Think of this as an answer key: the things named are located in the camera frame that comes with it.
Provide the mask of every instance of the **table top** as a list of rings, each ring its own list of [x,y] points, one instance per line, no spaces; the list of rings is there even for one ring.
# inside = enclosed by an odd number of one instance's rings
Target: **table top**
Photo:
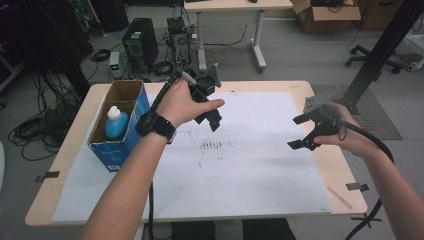
[[[290,0],[258,0],[251,3],[249,0],[208,0],[184,3],[187,11],[226,11],[226,10],[275,10],[292,8]]]
[[[146,92],[159,92],[162,83],[145,84]],[[92,119],[102,97],[110,84],[96,84],[90,91],[76,116],[69,133],[53,162],[50,171],[60,171],[58,178],[47,178],[42,184],[31,209],[26,216],[26,223],[31,226],[57,225],[52,222],[69,169],[80,150]],[[313,91],[306,81],[249,81],[224,82],[217,92],[239,91],[288,91],[298,113],[302,113],[305,98],[313,96]],[[313,123],[302,124],[305,134],[313,129]],[[347,183],[356,182],[347,162],[336,146],[321,146],[313,151],[322,180],[332,206],[331,214],[360,214],[367,210],[366,202],[359,190],[349,191]]]

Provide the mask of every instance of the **smartwatch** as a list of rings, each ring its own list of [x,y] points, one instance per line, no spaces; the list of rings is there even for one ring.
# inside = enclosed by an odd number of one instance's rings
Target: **smartwatch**
[[[171,122],[156,113],[156,111],[148,111],[143,114],[135,126],[137,133],[144,137],[150,132],[168,138],[168,144],[171,144],[177,133]]]

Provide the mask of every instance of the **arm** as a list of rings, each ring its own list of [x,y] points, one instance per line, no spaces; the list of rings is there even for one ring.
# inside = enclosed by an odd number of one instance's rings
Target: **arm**
[[[339,111],[346,122],[358,126],[344,106],[334,103],[330,105]],[[373,142],[354,131],[347,131],[347,137],[343,141],[340,141],[338,136],[319,136],[314,142],[338,145],[362,158],[377,188],[396,238],[424,239],[423,199]]]
[[[224,101],[221,99],[194,102],[187,82],[182,80],[169,89],[156,112],[178,128],[222,105]],[[166,142],[166,137],[154,132],[140,140],[97,203],[82,239],[134,238]]]

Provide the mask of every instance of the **desk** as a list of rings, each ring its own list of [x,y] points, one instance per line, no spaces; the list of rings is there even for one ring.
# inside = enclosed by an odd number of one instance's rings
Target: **desk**
[[[192,2],[185,3],[184,8],[189,12],[197,13],[197,29],[198,29],[198,49],[197,54],[199,58],[199,70],[206,71],[206,59],[205,59],[205,47],[204,39],[202,35],[202,25],[203,25],[203,15],[211,14],[213,12],[220,14],[221,22],[226,22],[226,20],[234,21],[234,16],[239,18],[239,15],[234,15],[231,12],[257,12],[256,17],[256,32],[255,38],[252,39],[252,47],[256,56],[256,59],[259,64],[259,71],[262,71],[266,68],[265,59],[262,55],[261,48],[259,47],[259,38],[261,35],[262,29],[262,20],[264,17],[264,11],[267,9],[287,9],[291,8],[292,3],[290,0],[259,0],[257,3],[251,3],[248,0],[211,0],[211,1],[201,1],[201,2]]]
[[[159,92],[162,83],[148,83],[146,92]],[[42,184],[25,222],[30,226],[52,226],[52,216],[61,196],[62,188],[79,152],[102,97],[107,93],[110,84],[97,84],[91,87],[84,103],[78,112],[71,129],[53,162],[50,171],[60,171],[58,178],[47,178]],[[250,81],[224,82],[219,92],[239,91],[287,91],[292,94],[295,107],[302,112],[305,98],[313,95],[309,83],[305,81]],[[313,129],[313,123],[303,124],[305,134]],[[321,146],[314,152],[316,163],[327,189],[332,207],[331,214],[360,214],[367,210],[366,202],[359,190],[349,191],[345,184],[356,182],[346,160],[335,146]]]

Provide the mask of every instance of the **paper sheet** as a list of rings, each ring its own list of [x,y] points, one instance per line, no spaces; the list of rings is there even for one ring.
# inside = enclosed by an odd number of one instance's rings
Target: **paper sheet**
[[[287,145],[305,137],[303,128],[292,121],[297,112],[290,93],[228,92],[211,97],[226,101],[219,109],[221,126],[212,132],[207,120],[200,125],[191,121],[177,130],[153,181],[155,221],[331,212],[312,153]],[[85,140],[52,221],[87,221],[114,175]],[[143,219],[148,208],[147,203]]]

